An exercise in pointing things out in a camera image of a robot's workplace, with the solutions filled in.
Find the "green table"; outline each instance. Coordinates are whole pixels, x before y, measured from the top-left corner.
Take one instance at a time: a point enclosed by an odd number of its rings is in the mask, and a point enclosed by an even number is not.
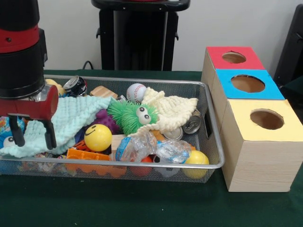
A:
[[[201,72],[47,71],[57,75],[199,80]],[[0,176],[0,227],[303,226],[303,168],[289,193],[227,192],[206,184]]]

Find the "wire mesh basket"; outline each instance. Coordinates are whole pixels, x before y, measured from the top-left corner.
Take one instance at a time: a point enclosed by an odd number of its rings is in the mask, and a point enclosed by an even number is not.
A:
[[[64,84],[71,78],[50,75],[46,77],[55,79],[59,84]],[[223,149],[207,85],[201,82],[173,80],[97,77],[85,77],[85,80],[88,93],[97,86],[104,86],[118,95],[125,95],[130,85],[142,83],[156,91],[164,91],[165,96],[198,98],[197,110],[201,113],[202,126],[194,134],[184,134],[182,140],[206,154],[209,165],[0,156],[1,174],[206,183],[215,169],[224,164]],[[191,171],[190,175],[193,177],[187,177],[184,169]]]

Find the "cream knitted blanket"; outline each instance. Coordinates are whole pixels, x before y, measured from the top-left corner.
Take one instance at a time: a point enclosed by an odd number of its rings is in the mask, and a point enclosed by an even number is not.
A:
[[[164,91],[157,92],[148,87],[144,94],[143,104],[154,106],[158,110],[158,121],[155,124],[147,124],[138,129],[137,133],[149,130],[159,130],[161,133],[172,131],[184,125],[196,109],[197,98],[182,98],[178,96],[165,97]]]

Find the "orange plastic toy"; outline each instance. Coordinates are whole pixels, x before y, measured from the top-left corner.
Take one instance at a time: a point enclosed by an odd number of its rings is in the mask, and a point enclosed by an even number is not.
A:
[[[82,150],[68,149],[67,156],[68,159],[85,159],[85,160],[105,160],[109,161],[108,155],[102,155],[98,153],[91,153]],[[80,164],[66,164],[67,170],[75,172],[77,169],[85,173],[91,173],[95,171],[98,175],[104,176],[110,173],[112,177],[118,178],[126,173],[125,166],[98,166],[98,165],[80,165]]]
[[[156,137],[157,140],[163,141],[165,140],[165,137],[160,133],[159,130],[152,130],[151,133]]]
[[[84,151],[91,152],[91,150],[85,145],[84,140],[81,140],[79,143],[75,144],[73,147],[76,148],[77,150],[84,150]]]

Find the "red ball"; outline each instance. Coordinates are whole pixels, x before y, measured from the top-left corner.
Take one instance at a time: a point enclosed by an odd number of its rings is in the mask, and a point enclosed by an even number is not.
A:
[[[141,162],[152,162],[152,159],[149,156],[147,156],[146,158],[142,159]],[[135,176],[147,176],[152,171],[152,167],[131,166],[129,168]]]

